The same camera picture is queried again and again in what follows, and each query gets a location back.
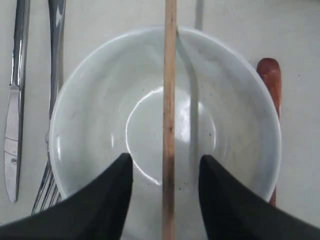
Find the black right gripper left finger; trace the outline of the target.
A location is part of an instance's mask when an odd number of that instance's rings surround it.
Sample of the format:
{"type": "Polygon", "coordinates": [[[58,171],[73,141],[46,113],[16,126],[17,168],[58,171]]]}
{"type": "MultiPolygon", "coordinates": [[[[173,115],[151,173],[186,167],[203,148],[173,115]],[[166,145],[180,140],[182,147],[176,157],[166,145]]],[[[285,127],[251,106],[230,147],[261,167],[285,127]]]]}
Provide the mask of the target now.
{"type": "Polygon", "coordinates": [[[122,153],[71,197],[1,226],[2,240],[119,240],[133,185],[133,160],[122,153]]]}

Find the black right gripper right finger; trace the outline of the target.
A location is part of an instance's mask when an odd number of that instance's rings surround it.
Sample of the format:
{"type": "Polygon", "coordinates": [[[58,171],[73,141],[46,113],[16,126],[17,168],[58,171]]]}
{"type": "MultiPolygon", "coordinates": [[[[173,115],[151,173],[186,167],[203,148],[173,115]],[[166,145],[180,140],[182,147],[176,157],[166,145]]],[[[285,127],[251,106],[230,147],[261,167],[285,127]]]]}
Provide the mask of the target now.
{"type": "Polygon", "coordinates": [[[198,195],[210,240],[318,240],[319,228],[272,206],[213,156],[199,165],[198,195]]]}

